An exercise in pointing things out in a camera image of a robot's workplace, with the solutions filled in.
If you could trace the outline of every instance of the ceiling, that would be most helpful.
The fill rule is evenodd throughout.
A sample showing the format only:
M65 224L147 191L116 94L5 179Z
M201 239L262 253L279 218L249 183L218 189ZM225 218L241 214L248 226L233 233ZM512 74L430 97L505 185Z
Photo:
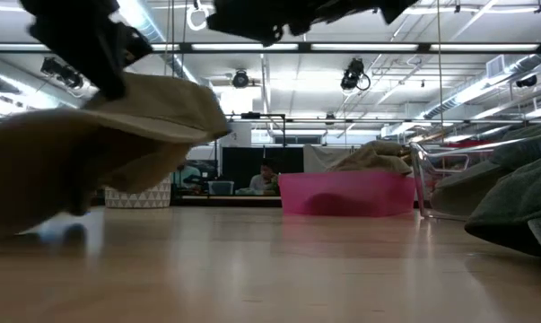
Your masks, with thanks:
M135 1L119 2L129 4ZM185 3L186 1L174 1L177 9L174 9L172 24L169 22L172 19L169 19L167 10L169 4L172 4L171 1L147 1L158 28L168 41L248 41L208 29L191 30L185 22ZM537 7L537 0L461 0L461 8L464 9L461 13L451 11L455 3L455 0L440 1L441 14L438 17L436 13L420 14L423 10L435 10L438 5L436 1L421 0L415 10L402 14L390 25L382 21L380 14L356 14L328 25L314 25L304 37L284 35L283 41L541 42L541 13L530 12ZM202 4L208 6L211 2L203 0ZM492 5L489 11L480 12L486 5ZM0 42L35 42L26 32L26 26L32 21L31 17L25 12L16 11L17 7L16 1L0 0ZM196 25L204 20L201 13L194 13L191 18ZM40 72L45 56L49 57L41 54L0 54L0 60L43 82L52 82L45 81L45 76ZM327 112L334 112L339 118L415 118L428 102L438 100L440 95L447 96L457 86L483 73L486 63L496 56L266 54L271 89L267 111L284 113L292 118L323 118ZM368 69L371 88L360 95L348 97L341 92L339 84L343 70L354 57L361 58L366 66L375 64ZM250 78L262 78L262 60L259 54L187 54L181 57L181 60L192 75L211 80L219 94L231 91L228 74L234 74L238 69L246 70ZM423 62L422 65L416 67L416 63L420 62ZM171 70L165 68L164 62L158 56L148 56L132 67L141 74L164 74L165 71L166 74L171 74ZM541 71L537 73L537 78L535 87L518 88L514 83L501 84L493 91L448 111L446 117L471 118L484 110L539 91ZM62 88L62 93L68 92L60 83L52 82L52 85ZM86 99L93 91L91 87L72 94ZM252 109L262 112L264 105L260 99L260 88L248 91L254 98ZM533 109L532 100L522 102L519 106L519 112L528 109ZM511 114L516 110L511 107L503 112ZM382 126L383 124L358 124L354 129L380 129Z

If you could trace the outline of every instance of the man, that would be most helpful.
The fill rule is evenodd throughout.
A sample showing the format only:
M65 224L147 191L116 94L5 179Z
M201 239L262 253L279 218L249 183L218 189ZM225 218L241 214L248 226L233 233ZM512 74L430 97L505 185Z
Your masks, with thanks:
M186 163L178 166L177 171L173 173L173 183L176 188L193 189L196 184L185 183L184 180L191 176L200 177L200 170L196 167L187 166Z
M277 180L274 164L264 159L260 165L260 174L254 175L250 180L250 188L264 195L275 195Z

